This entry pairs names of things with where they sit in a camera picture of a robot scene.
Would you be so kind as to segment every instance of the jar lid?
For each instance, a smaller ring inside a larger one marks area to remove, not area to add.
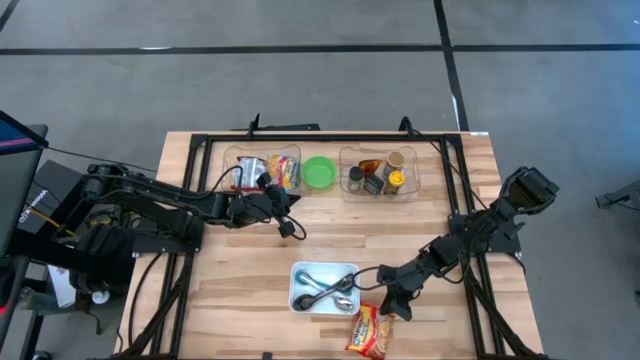
[[[358,166],[354,166],[349,170],[349,179],[353,181],[360,181],[362,179],[362,169]]]
[[[402,184],[404,184],[404,174],[400,171],[392,171],[391,174],[389,174],[389,185],[397,187]]]

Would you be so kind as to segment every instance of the clear plastic bin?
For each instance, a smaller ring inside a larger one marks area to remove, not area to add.
[[[387,183],[387,179],[383,176],[386,166],[387,156],[397,151],[404,156],[404,166],[401,172],[404,174],[405,181],[398,189],[395,195],[371,195],[366,190],[360,188],[357,192],[349,191],[349,170],[358,166],[360,161],[364,160],[381,160],[380,165],[376,169],[375,175]],[[420,189],[420,172],[418,170],[418,155],[415,150],[405,146],[399,149],[354,149],[352,147],[344,147],[340,150],[340,187],[342,188],[342,199],[348,202],[406,202],[416,195]]]
[[[300,156],[300,148],[296,145],[287,145],[285,147],[256,147],[256,148],[241,148],[238,146],[230,146],[224,152],[224,161],[222,163],[222,171],[226,171],[228,168],[238,165],[238,158],[243,156],[256,157],[263,160],[266,160],[269,155],[286,155],[291,156],[298,161],[298,177],[296,179],[298,186],[295,189],[287,190],[290,194],[299,194],[300,184],[302,182],[300,178],[301,172],[301,156]],[[233,174],[238,170],[231,171],[228,175],[226,175],[222,181],[221,186],[225,191],[233,191]],[[277,184],[277,179],[271,180],[272,184]]]

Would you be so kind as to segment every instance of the white tray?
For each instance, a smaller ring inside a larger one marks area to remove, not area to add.
[[[351,289],[351,295],[347,296],[353,303],[353,309],[351,311],[344,311],[338,309],[331,295],[315,303],[311,309],[307,311],[297,311],[293,308],[293,302],[300,295],[311,294],[315,295],[320,291],[316,288],[303,285],[295,281],[296,273],[299,270],[306,271],[311,277],[319,282],[327,285],[332,285],[338,282],[338,280],[345,277],[347,274],[355,274],[358,272],[358,267],[355,264],[349,263],[324,263],[324,262],[297,262],[291,267],[291,278],[289,284],[289,308],[291,311],[300,314],[331,314],[331,315],[355,315],[360,311],[360,290],[355,287]]]

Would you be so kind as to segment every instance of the orange snack bag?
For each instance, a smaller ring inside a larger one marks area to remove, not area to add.
[[[380,315],[380,309],[361,303],[353,318],[353,332],[345,350],[357,351],[371,359],[384,359],[391,338],[393,316]]]

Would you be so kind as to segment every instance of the food package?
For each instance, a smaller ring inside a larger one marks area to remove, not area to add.
[[[378,170],[378,166],[382,160],[362,160],[358,163],[358,167],[362,170],[362,175],[366,178]]]
[[[240,170],[234,170],[231,188],[236,190],[238,188],[237,184],[240,184],[242,191],[260,190],[256,181],[260,175],[267,172],[267,162],[253,156],[240,156],[238,157],[238,165],[242,167],[242,179],[239,179]]]
[[[357,351],[370,359],[384,359],[391,338],[393,315],[380,315],[380,309],[361,303],[353,317],[353,332],[345,350]]]
[[[300,184],[300,162],[286,155],[269,155],[267,157],[271,182],[291,191]]]

